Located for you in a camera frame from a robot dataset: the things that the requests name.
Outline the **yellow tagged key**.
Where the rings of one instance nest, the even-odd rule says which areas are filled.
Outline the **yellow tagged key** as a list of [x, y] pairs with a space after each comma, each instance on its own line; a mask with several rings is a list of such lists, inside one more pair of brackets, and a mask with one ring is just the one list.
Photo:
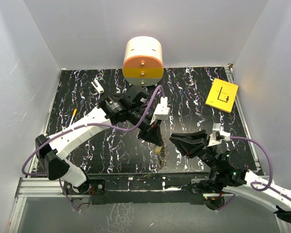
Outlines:
[[154, 149], [154, 152], [155, 153], [160, 153], [162, 150], [162, 146], [156, 146], [155, 149]]

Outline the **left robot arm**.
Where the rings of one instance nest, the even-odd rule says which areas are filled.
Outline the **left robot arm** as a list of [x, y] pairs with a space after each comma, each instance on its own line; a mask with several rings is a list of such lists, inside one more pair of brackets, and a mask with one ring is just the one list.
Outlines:
[[85, 171], [67, 157], [79, 145], [106, 129], [131, 132], [139, 129], [138, 138], [163, 146], [160, 124], [170, 114], [168, 98], [159, 85], [153, 94], [141, 86], [133, 86], [125, 93], [116, 93], [100, 101], [86, 116], [65, 130], [35, 139], [37, 158], [49, 180], [61, 179], [84, 194], [90, 189]]

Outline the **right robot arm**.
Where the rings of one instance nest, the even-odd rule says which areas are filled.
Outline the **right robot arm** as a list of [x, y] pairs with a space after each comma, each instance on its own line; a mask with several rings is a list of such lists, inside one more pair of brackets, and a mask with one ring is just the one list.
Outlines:
[[244, 156], [237, 151], [218, 154], [216, 146], [233, 139], [219, 124], [215, 124], [212, 134], [205, 130], [196, 133], [173, 133], [170, 141], [181, 155], [198, 157], [210, 168], [209, 177], [191, 184], [193, 193], [228, 192], [258, 203], [279, 219], [291, 224], [291, 190], [273, 183], [251, 171]]

